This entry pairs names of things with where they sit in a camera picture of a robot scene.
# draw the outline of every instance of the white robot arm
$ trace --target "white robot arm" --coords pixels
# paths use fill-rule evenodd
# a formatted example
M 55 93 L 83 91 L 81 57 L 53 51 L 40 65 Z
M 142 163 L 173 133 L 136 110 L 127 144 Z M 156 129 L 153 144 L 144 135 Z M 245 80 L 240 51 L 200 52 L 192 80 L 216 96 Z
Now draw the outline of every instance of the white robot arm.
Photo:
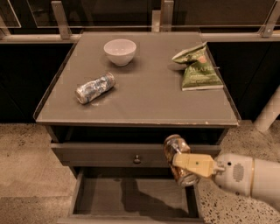
M 280 163 L 231 153 L 215 161 L 209 155 L 177 153 L 173 165 L 212 178 L 221 189 L 265 201 L 280 211 Z

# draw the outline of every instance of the floor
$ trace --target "floor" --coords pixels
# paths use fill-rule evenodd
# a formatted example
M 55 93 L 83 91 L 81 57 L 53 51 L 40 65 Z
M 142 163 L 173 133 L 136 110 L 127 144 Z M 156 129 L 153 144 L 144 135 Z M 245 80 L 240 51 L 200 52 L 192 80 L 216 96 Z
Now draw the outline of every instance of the floor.
M 56 223 L 66 217 L 75 178 L 50 150 L 50 137 L 37 124 L 0 124 L 0 219 L 10 223 Z M 280 121 L 257 131 L 251 121 L 231 129 L 222 151 L 280 162 Z M 206 223 L 280 223 L 280 213 L 254 199 L 223 192 L 211 180 L 199 182 Z

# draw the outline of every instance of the soda can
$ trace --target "soda can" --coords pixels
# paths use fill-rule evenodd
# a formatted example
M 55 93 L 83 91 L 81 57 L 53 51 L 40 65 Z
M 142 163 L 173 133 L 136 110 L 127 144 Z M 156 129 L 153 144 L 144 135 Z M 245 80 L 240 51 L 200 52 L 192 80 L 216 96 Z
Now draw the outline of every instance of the soda can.
M 173 165 L 172 161 L 176 153 L 191 153 L 191 149 L 180 135 L 168 136 L 164 141 L 164 154 L 173 177 L 179 186 L 192 186 L 198 182 L 199 178 L 197 175 Z
M 113 74 L 105 73 L 100 78 L 77 87 L 75 94 L 81 104 L 86 104 L 104 92 L 110 90 L 115 84 L 116 81 Z

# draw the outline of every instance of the drawer knob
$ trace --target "drawer knob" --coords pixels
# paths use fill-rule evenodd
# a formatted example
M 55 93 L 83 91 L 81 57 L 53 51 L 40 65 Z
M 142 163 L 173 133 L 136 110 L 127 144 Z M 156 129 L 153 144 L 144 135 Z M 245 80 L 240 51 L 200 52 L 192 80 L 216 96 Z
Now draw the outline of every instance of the drawer knob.
M 141 164 L 141 160 L 140 160 L 140 158 L 139 158 L 138 155 L 135 155 L 134 160 L 133 160 L 133 163 L 136 164 L 136 165 Z

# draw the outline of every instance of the bowl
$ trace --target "bowl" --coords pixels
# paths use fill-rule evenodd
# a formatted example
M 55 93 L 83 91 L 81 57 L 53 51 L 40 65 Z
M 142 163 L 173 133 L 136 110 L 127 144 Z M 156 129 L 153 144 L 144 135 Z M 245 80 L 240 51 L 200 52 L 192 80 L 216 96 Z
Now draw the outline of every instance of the bowl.
M 104 51 L 108 59 L 119 67 L 124 67 L 133 59 L 137 45 L 124 38 L 109 41 L 104 46 Z

